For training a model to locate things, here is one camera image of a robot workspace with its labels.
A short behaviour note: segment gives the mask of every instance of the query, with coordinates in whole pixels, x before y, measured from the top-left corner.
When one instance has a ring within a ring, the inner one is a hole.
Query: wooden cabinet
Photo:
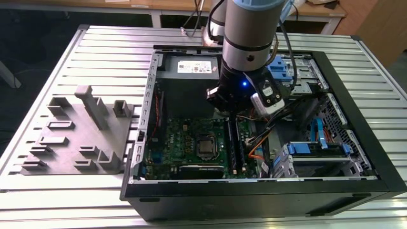
[[[340,0],[348,13],[333,32],[357,35],[382,66],[389,66],[407,49],[405,0]]]

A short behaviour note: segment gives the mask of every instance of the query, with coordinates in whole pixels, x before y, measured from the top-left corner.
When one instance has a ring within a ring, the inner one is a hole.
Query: slotted aluminum surface
[[[93,86],[105,104],[117,99],[141,105],[153,44],[200,45],[178,29],[90,26],[77,30],[49,80],[0,159],[1,228],[98,228],[155,226],[146,223],[126,202],[118,200],[121,175],[29,176],[18,174],[31,141],[50,112],[53,95],[77,101],[75,85]],[[348,36],[289,34],[294,50],[324,51],[349,90],[396,169],[407,180],[407,101],[393,79],[377,66],[360,42]],[[280,48],[285,41],[278,34]],[[134,109],[131,126],[139,108]],[[127,138],[134,139],[135,131]],[[332,217],[183,221],[159,224],[205,228],[404,228],[407,195],[366,203]]]

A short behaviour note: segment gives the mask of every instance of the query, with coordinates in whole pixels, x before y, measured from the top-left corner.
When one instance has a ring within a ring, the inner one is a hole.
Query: power supply label
[[[212,66],[209,61],[178,61],[177,73],[212,73]]]

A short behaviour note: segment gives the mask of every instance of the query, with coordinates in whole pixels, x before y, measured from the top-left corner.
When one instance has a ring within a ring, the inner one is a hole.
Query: screw
[[[252,55],[246,56],[246,61],[252,62],[254,60],[254,57]]]

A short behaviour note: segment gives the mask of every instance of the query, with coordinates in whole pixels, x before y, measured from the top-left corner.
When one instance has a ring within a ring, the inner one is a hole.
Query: dark floor
[[[162,17],[162,26],[178,28],[187,17]],[[0,61],[22,84],[11,89],[0,80],[0,155],[25,117],[79,24],[150,27],[149,15],[0,10]],[[191,28],[194,19],[185,28]],[[407,53],[389,72],[407,88]]]

